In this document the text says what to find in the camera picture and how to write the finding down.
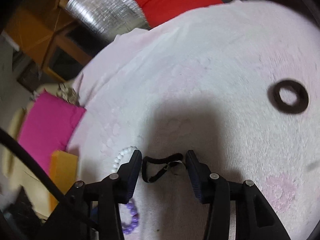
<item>purple bead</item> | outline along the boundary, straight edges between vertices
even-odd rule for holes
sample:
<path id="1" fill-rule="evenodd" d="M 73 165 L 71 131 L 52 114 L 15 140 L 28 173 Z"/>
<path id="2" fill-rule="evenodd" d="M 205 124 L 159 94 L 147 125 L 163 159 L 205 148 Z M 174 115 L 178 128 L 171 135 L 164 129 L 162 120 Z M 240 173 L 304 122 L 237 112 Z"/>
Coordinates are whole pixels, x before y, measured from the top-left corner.
<path id="1" fill-rule="evenodd" d="M 139 222 L 131 222 L 130 226 L 136 228 L 139 225 Z"/>
<path id="2" fill-rule="evenodd" d="M 138 222 L 139 221 L 139 215 L 134 215 L 132 217 L 132 222 Z"/>
<path id="3" fill-rule="evenodd" d="M 134 208 L 134 204 L 131 203 L 131 202 L 127 203 L 126 206 L 127 206 L 127 208 L 129 208 L 129 209 L 133 209 L 133 208 Z"/>
<path id="4" fill-rule="evenodd" d="M 132 210 L 130 210 L 130 214 L 134 216 L 134 215 L 138 214 L 138 212 L 135 208 L 133 208 Z"/>

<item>yellow sponge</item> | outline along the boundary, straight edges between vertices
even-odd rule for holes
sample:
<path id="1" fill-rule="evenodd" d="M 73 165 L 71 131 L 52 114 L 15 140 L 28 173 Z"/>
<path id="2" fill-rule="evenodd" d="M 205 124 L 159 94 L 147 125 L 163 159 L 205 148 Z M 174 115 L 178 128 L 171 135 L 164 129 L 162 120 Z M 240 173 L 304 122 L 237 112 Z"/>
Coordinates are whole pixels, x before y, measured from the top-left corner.
<path id="1" fill-rule="evenodd" d="M 55 151 L 51 156 L 50 179 L 63 194 L 71 188 L 76 181 L 78 157 L 63 151 Z M 50 194 L 50 209 L 53 211 L 58 201 Z"/>

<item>black cable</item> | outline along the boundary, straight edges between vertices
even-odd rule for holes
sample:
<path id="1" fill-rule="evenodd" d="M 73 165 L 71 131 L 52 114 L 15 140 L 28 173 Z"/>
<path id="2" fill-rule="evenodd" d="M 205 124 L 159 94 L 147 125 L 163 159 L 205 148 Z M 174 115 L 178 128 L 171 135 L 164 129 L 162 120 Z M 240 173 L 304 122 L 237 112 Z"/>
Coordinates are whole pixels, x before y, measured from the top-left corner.
<path id="1" fill-rule="evenodd" d="M 16 155 L 19 160 L 21 160 L 42 182 L 42 184 L 48 189 L 48 191 L 61 203 L 66 209 L 74 216 L 74 218 L 79 219 L 81 222 L 85 223 L 90 228 L 99 230 L 98 225 L 82 214 L 80 211 L 76 210 L 74 206 L 68 201 L 64 194 L 57 188 L 57 186 L 52 182 L 49 176 L 44 172 L 40 165 L 26 152 L 21 145 L 13 139 L 9 134 L 0 128 L 0 143 L 7 147 L 14 155 Z"/>

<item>silver rivet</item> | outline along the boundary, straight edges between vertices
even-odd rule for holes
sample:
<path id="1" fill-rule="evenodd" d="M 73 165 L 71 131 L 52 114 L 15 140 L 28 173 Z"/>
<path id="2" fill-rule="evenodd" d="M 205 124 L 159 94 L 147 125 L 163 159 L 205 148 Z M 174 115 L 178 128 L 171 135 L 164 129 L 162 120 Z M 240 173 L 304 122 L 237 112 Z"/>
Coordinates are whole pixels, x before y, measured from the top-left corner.
<path id="1" fill-rule="evenodd" d="M 119 175 L 118 175 L 118 173 L 111 173 L 111 174 L 109 175 L 109 178 L 110 178 L 110 179 L 118 179 L 118 178 L 119 178 Z"/>
<path id="2" fill-rule="evenodd" d="M 82 187 L 84 182 L 82 180 L 78 180 L 75 182 L 75 187 Z"/>
<path id="3" fill-rule="evenodd" d="M 247 179 L 245 181 L 245 183 L 249 186 L 249 187 L 252 187 L 254 185 L 254 182 L 251 180 L 251 179 Z"/>
<path id="4" fill-rule="evenodd" d="M 219 179 L 219 175 L 217 173 L 211 173 L 210 178 L 211 179 Z"/>

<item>pink cloth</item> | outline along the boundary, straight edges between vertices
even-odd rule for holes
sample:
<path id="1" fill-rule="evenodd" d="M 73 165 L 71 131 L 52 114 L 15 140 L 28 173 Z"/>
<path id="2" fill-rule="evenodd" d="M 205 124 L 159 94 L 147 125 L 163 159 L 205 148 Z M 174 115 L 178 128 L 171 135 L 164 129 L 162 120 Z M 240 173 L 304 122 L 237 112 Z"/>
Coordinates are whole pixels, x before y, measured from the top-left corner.
<path id="1" fill-rule="evenodd" d="M 66 150 L 85 111 L 44 91 L 26 117 L 18 142 L 48 174 L 52 153 Z"/>

